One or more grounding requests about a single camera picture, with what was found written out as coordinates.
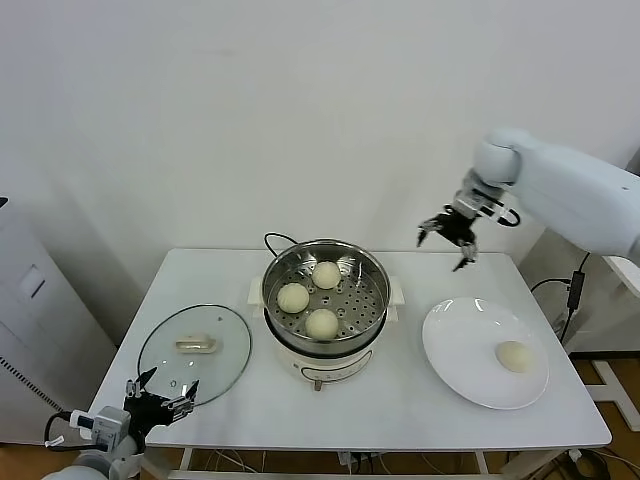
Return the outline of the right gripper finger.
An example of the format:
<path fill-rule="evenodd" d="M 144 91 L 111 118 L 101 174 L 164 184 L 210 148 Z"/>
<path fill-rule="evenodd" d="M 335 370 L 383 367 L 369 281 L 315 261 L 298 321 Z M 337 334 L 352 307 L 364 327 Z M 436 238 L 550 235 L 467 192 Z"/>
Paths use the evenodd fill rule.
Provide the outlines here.
<path fill-rule="evenodd" d="M 437 232 L 440 228 L 441 224 L 437 217 L 433 217 L 420 223 L 418 225 L 416 246 L 420 247 L 431 232 Z"/>
<path fill-rule="evenodd" d="M 461 259 L 456 264 L 453 272 L 463 269 L 468 264 L 472 264 L 476 261 L 477 246 L 475 244 L 461 244 L 460 245 Z"/>

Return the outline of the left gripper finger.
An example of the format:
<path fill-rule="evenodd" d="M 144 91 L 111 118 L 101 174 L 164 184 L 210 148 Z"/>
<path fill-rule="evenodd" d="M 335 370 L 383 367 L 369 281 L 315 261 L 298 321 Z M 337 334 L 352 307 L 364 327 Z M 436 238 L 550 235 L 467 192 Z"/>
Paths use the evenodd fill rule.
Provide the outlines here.
<path fill-rule="evenodd" d="M 184 390 L 182 394 L 175 399 L 172 400 L 173 403 L 183 404 L 183 403 L 194 403 L 195 397 L 197 395 L 197 390 L 199 386 L 199 381 L 195 380 L 189 387 L 184 385 Z"/>
<path fill-rule="evenodd" d="M 143 371 L 138 375 L 135 380 L 128 380 L 126 384 L 126 397 L 127 398 L 140 398 L 142 392 L 145 390 L 146 384 L 156 373 L 157 368 L 153 367 L 149 370 Z"/>

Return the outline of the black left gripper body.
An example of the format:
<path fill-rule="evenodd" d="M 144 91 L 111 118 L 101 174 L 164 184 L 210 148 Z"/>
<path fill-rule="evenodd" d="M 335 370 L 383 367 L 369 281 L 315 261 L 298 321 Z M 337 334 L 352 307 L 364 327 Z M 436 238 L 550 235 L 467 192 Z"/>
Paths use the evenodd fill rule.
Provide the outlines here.
<path fill-rule="evenodd" d="M 152 429 L 181 420 L 193 411 L 194 405 L 193 398 L 184 396 L 168 399 L 148 392 L 127 396 L 124 410 L 130 414 L 128 435 L 137 446 L 145 446 Z"/>

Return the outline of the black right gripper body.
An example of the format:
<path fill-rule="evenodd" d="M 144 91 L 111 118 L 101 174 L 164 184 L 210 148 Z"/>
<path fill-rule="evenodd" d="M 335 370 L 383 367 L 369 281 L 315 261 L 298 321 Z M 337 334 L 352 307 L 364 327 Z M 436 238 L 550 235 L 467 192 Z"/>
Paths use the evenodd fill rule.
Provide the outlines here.
<path fill-rule="evenodd" d="M 462 247 L 476 244 L 476 235 L 471 229 L 474 217 L 466 217 L 452 206 L 445 206 L 444 211 L 437 214 L 433 221 L 435 231 L 453 245 Z"/>

